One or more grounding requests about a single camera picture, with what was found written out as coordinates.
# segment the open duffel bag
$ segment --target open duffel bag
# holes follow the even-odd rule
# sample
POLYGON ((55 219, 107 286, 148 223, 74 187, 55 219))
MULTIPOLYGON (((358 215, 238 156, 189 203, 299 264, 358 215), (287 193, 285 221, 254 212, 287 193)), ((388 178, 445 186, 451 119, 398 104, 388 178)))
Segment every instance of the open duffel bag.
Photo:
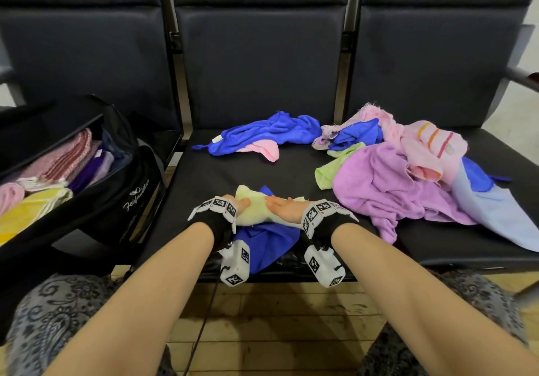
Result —
MULTIPOLYGON (((138 235, 133 232, 162 181, 163 165, 114 106, 84 96, 0 113, 0 181, 20 182, 36 160, 82 131, 91 132, 92 143, 108 134, 124 158, 0 246, 0 336, 5 336, 22 297, 50 275, 105 275, 136 251, 138 235)), ((0 235, 10 224, 3 221, 0 235)))

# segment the bag logo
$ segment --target bag logo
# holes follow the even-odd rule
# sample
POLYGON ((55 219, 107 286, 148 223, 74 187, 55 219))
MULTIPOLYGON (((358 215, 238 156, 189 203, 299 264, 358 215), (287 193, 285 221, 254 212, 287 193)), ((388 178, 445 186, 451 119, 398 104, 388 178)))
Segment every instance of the bag logo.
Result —
POLYGON ((131 206, 137 204, 138 200, 140 199, 140 197, 144 194, 144 191, 146 190, 146 188, 148 187, 148 184, 150 183, 150 179, 146 180, 146 183, 144 183, 142 185, 142 187, 137 187, 135 189, 133 189, 129 195, 130 196, 135 196, 135 198, 131 201, 128 201, 127 203, 124 204, 124 209, 126 209, 127 211, 129 211, 129 209, 131 208, 131 206))

